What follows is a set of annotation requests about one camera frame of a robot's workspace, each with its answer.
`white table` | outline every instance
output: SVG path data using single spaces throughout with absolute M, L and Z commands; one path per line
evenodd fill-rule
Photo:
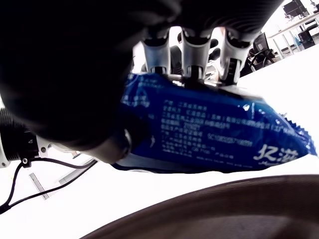
M 278 52 L 278 54 L 279 54 L 279 56 L 280 56 L 281 59 L 283 59 L 284 57 L 283 57 L 283 54 L 282 54 L 282 52 L 281 52 L 280 47 L 278 46 L 277 42 L 275 41 L 275 37 L 282 35 L 282 37 L 283 37 L 285 43 L 286 43 L 287 46 L 288 46 L 288 49 L 289 49 L 290 53 L 293 54 L 294 52 L 292 51 L 292 49 L 291 49 L 291 47 L 290 47 L 290 45 L 289 45 L 289 43 L 288 43 L 288 41 L 287 41 L 287 39 L 286 39 L 286 37 L 285 37 L 285 35 L 284 35 L 285 33 L 288 32 L 288 33 L 290 34 L 290 36 L 293 38 L 294 43 L 295 43 L 295 45 L 297 46 L 298 50 L 301 51 L 300 48 L 299 48 L 299 46 L 298 46 L 298 44 L 296 43 L 295 37 L 294 37 L 293 34 L 291 33 L 291 30 L 294 29 L 294 28 L 296 28 L 296 27 L 298 27 L 298 26 L 301 26 L 301 25 L 305 24 L 306 22 L 311 21 L 311 20 L 313 20 L 313 19 L 315 19 L 316 22 L 317 22 L 317 24 L 319 25 L 319 21 L 318 21 L 318 19 L 317 19 L 318 17 L 319 17 L 319 12 L 317 12 L 317 13 L 315 13 L 315 14 L 312 14 L 312 15 L 309 15 L 309 16 L 307 16 L 307 17 L 305 17 L 305 18 L 302 18 L 302 19 L 300 19 L 300 20 L 298 20 L 298 21 L 293 21 L 293 22 L 291 22 L 291 24 L 290 24 L 289 26 L 287 26 L 287 27 L 284 28 L 283 30 L 281 30 L 281 31 L 279 31 L 279 32 L 277 32 L 277 33 L 275 33 L 275 34 L 270 35 L 270 36 L 267 37 L 268 39 L 272 39 L 272 40 L 274 41 L 274 44 L 276 45 L 277 50 L 278 50 L 277 52 Z
M 247 178 L 318 174 L 318 169 L 319 160 L 312 155 L 263 171 L 229 174 L 124 172 L 99 162 L 48 200 L 31 199 L 1 215 L 1 238 L 78 239 L 118 218 L 188 192 Z

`blue snack bag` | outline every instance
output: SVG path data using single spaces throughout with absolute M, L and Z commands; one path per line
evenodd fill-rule
M 243 96 L 236 86 L 227 92 L 186 85 L 157 74 L 129 75 L 122 104 L 149 128 L 131 155 L 144 161 L 140 168 L 158 160 L 172 163 L 172 171 L 178 165 L 251 171 L 316 155 L 308 133 L 262 98 Z

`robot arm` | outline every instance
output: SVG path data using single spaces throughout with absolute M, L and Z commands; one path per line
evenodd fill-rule
M 119 111 L 135 44 L 143 41 L 149 72 L 169 74 L 168 29 L 181 26 L 183 75 L 198 80 L 205 76 L 211 32 L 224 26 L 217 86 L 233 85 L 254 37 L 280 3 L 114 1 L 116 13 L 96 2 L 55 3 L 45 13 L 29 1 L 8 3 L 1 7 L 9 12 L 0 29 L 2 100 L 39 137 L 113 163 L 140 137 Z

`computer monitor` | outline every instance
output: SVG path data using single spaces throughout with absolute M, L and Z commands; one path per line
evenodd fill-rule
M 296 17 L 298 15 L 304 15 L 304 12 L 306 12 L 306 8 L 300 0 L 294 0 L 284 5 L 283 10 L 287 15 L 291 15 L 293 17 Z

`black cable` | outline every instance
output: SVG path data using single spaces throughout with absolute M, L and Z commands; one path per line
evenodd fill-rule
M 22 166 L 23 166 L 23 164 L 20 163 L 20 164 L 18 165 L 18 167 L 15 169 L 14 176 L 13 176 L 13 180 L 12 180 L 11 191 L 10 191 L 10 194 L 9 194 L 9 197 L 8 197 L 7 201 L 6 201 L 4 204 L 8 204 L 8 205 L 9 205 L 9 203 L 10 203 L 12 197 L 13 197 L 16 178 L 17 178 L 18 172 L 20 171 L 20 169 L 22 168 Z
M 71 184 L 76 179 L 78 179 L 81 175 L 83 175 L 86 171 L 88 171 L 91 167 L 93 167 L 98 162 L 96 160 L 91 160 L 89 163 L 81 166 L 81 165 L 73 165 L 73 164 L 65 163 L 65 162 L 62 162 L 62 161 L 59 161 L 59 160 L 56 160 L 56 159 L 52 159 L 52 158 L 34 158 L 34 159 L 30 159 L 29 161 L 30 162 L 44 161 L 44 162 L 57 163 L 57 164 L 60 164 L 60 165 L 63 165 L 63 166 L 67 166 L 67 167 L 70 167 L 70 168 L 75 168 L 75 169 L 85 169 L 85 168 L 86 169 L 83 170 L 83 172 L 81 172 L 75 178 L 73 178 L 69 182 L 67 182 L 67 183 L 65 183 L 65 184 L 63 184 L 63 185 L 61 185 L 59 187 L 52 188 L 52 189 L 49 189 L 49 190 L 46 190 L 44 192 L 40 192 L 40 193 L 37 193 L 37 194 L 33 194 L 33 195 L 29 196 L 29 197 L 20 199 L 20 200 L 16 201 L 15 203 L 9 205 L 9 203 L 10 203 L 12 197 L 13 197 L 13 194 L 14 194 L 15 182 L 16 182 L 16 178 L 17 178 L 18 172 L 21 169 L 21 167 L 23 166 L 23 164 L 20 163 L 18 165 L 18 167 L 16 168 L 14 176 L 13 176 L 13 181 L 12 181 L 12 186 L 11 186 L 11 191 L 10 191 L 9 197 L 8 197 L 7 201 L 0 206 L 0 215 L 2 213 L 4 213 L 4 212 L 8 211 L 12 207 L 14 207 L 14 206 L 18 205 L 19 203 L 22 203 L 22 202 L 24 202 L 26 200 L 29 200 L 29 199 L 32 199 L 32 198 L 41 196 L 43 194 L 50 193 L 50 192 L 53 192 L 53 191 L 56 191 L 56 190 L 59 190 L 61 188 L 64 188 L 64 187 L 68 186 L 69 184 Z
M 87 168 L 90 166 L 90 164 L 92 164 L 93 162 L 90 161 L 87 164 L 84 165 L 74 165 L 74 164 L 70 164 L 70 163 L 66 163 L 66 162 L 62 162 L 53 158 L 33 158 L 29 160 L 30 162 L 39 162 L 39 161 L 44 161 L 44 162 L 50 162 L 50 163 L 57 163 L 69 168 L 75 168 L 75 169 L 83 169 L 83 168 Z
M 98 161 L 94 160 L 93 163 L 91 163 L 87 169 L 85 169 L 83 172 L 81 172 L 79 175 L 77 175 L 75 178 L 71 179 L 69 182 L 67 182 L 66 184 L 63 184 L 61 186 L 58 186 L 56 188 L 52 188 L 52 189 L 49 189 L 49 190 L 46 190 L 44 192 L 40 192 L 40 193 L 37 193 L 37 194 L 33 194 L 29 197 L 26 197 L 26 198 L 23 198 L 23 199 L 20 199 L 19 201 L 16 201 L 15 203 L 12 203 L 10 205 L 10 208 L 14 207 L 15 205 L 18 205 L 19 203 L 22 203 L 26 200 L 29 200 L 31 198 L 35 198 L 35 197 L 38 197 L 38 196 L 41 196 L 43 194 L 46 194 L 46 193 L 50 193 L 50 192 L 53 192 L 53 191 L 56 191 L 56 190 L 59 190 L 61 188 L 64 188 L 66 186 L 68 186 L 69 184 L 71 184 L 72 182 L 74 182 L 76 179 L 78 179 L 82 174 L 84 174 L 86 171 L 88 171 L 91 167 L 93 167 Z

